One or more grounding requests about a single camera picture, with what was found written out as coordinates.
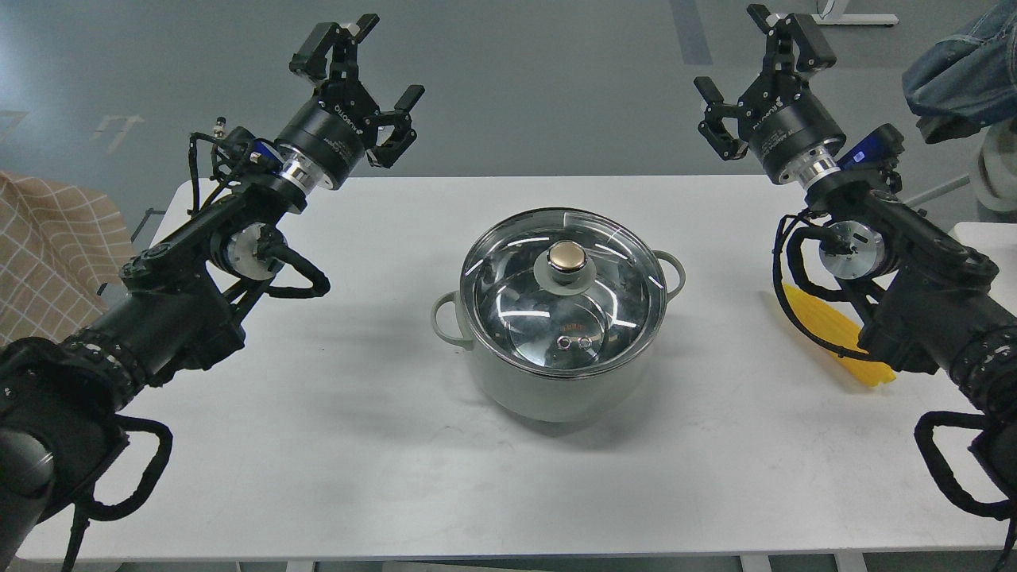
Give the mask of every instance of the cooking pot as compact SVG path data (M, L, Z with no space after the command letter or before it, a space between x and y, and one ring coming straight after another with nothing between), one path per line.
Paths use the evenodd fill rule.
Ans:
M671 290L659 261L677 271ZM621 225L576 209L538 209L473 244L459 290L431 307L431 328L468 350L474 381L506 409L542 421L589 419L637 387L684 283L676 258ZM458 336L437 324L448 302Z

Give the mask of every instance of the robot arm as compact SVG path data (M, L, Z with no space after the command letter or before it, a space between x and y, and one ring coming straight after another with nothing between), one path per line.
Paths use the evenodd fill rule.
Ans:
M241 349L241 322L262 295L306 298L328 291L328 279L286 244L276 224L302 212L315 186L339 188L365 155L391 167L415 140L410 110L423 88L411 85L393 111L381 113L358 79L357 46L377 20L366 14L356 24L314 27L290 62L314 94L274 141L242 127L227 135L222 118L214 135L192 134L192 218L124 265L128 295L119 304L62 343L26 338L0 352L0 569L36 522L70 504L75 524L65 568L88 519L122 518L144 503L169 460L172 435L162 423L117 414L143 388L161 386L180 369L208 369ZM394 130L379 145L385 125ZM220 181L201 207L197 140L213 144L213 178ZM223 190L229 192L215 201ZM236 283L220 291L207 263ZM272 286L287 264L310 286ZM159 449L135 494L101 505L92 495L95 482L130 432L155 434Z
M818 26L807 16L778 17L762 5L749 12L767 35L763 70L735 104L724 103L709 77L696 78L707 103L699 130L722 159L739 159L751 150L775 184L793 180L805 189L805 209L782 221L774 248L774 287L785 313L841 356L883 361L898 370L946 370L983 415L926 414L915 431L919 449L951 502L981 516L1013 517L1017 319L989 296L999 269L896 197L900 179L893 169L903 137L892 126L835 159L844 134L809 88L809 77L835 61ZM736 119L737 136L724 127L724 118ZM800 253L805 240L819 243L839 289L809 280ZM797 321L781 288L784 250L792 279L803 290L852 304L864 324L858 340L863 352L830 344ZM892 273L885 289L874 281ZM939 425L981 432L971 450L1008 500L978 503L957 484L932 441Z

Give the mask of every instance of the round knob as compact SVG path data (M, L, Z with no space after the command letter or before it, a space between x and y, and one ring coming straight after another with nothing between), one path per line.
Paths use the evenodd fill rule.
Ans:
M547 251L547 260L554 270L569 274L586 266L586 250L572 240L560 240Z

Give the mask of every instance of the white table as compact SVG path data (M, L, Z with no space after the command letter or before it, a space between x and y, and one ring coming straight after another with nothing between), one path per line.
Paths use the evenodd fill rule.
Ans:
M183 221L182 189L158 236ZM243 351L135 399L124 412L167 423L173 457L141 510L93 524L80 558L999 548L1005 524L947 502L911 437L925 411L973 410L947 377L869 390L777 308L774 227L802 195L763 176L370 178L315 190L282 230L332 292L262 300ZM612 218L689 272L645 384L593 423L506 413L428 324L481 233L547 206ZM965 450L972 437L938 442L975 497L997 500ZM153 446L135 441L101 500L133 489ZM19 556L61 559L69 523L64 511L38 526Z

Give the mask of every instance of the blue jeans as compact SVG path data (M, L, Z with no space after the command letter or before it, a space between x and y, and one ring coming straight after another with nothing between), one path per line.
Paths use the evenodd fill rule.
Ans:
M1017 115L1017 0L1001 1L937 42L902 79L915 115L959 115L982 125Z

